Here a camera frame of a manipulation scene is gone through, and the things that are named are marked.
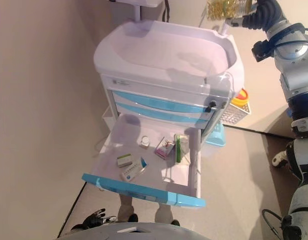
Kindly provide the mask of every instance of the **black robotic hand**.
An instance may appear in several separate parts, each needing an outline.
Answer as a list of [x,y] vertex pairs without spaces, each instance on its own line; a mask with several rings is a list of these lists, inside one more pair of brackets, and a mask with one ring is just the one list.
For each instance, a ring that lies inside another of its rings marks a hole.
[[116,216],[105,217],[105,208],[97,210],[89,215],[82,224],[77,224],[71,230],[86,230],[99,227],[103,224],[113,223],[117,220]]

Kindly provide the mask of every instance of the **black shoe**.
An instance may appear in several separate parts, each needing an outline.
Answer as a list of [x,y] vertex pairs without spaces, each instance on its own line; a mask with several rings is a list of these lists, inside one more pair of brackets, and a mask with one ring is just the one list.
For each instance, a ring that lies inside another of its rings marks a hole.
[[133,213],[131,216],[128,218],[129,223],[138,223],[139,222],[139,217],[137,214]]
[[170,223],[171,225],[175,225],[175,226],[181,226],[180,225],[180,222],[179,221],[177,221],[176,219],[174,219],[171,223]]

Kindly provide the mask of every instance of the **person's leg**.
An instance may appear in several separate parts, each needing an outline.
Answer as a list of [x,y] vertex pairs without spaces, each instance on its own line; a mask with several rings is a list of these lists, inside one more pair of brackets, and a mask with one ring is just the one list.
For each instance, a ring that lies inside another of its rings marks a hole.
[[119,195],[120,207],[117,214],[119,222],[128,222],[131,215],[134,214],[134,207],[132,206],[132,197]]
[[155,213],[155,222],[161,224],[171,224],[173,221],[173,214],[171,206],[159,203],[159,208]]

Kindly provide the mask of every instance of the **beige wall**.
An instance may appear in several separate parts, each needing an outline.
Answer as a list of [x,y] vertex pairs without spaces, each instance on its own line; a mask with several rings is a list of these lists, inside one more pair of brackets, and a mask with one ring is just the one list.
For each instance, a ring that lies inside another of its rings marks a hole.
[[0,0],[0,240],[55,238],[108,134],[105,0]]
[[[281,7],[291,23],[303,23],[308,27],[308,0],[279,0]],[[198,27],[206,0],[169,0],[170,22]],[[145,9],[143,16],[151,18],[151,9]],[[213,22],[204,19],[203,28],[221,26],[222,21]],[[290,119],[284,111],[287,104],[280,85],[280,73],[273,58],[257,63],[252,55],[254,43],[266,39],[261,30],[232,28],[238,50],[245,67],[245,87],[250,95],[252,115],[239,122],[237,126],[262,132],[271,132],[282,136],[292,136]]]

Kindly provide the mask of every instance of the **glass bottle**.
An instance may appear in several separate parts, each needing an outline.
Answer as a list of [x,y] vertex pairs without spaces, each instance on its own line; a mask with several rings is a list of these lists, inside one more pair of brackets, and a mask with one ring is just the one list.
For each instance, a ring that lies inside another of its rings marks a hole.
[[208,20],[238,18],[250,13],[253,0],[207,0]]

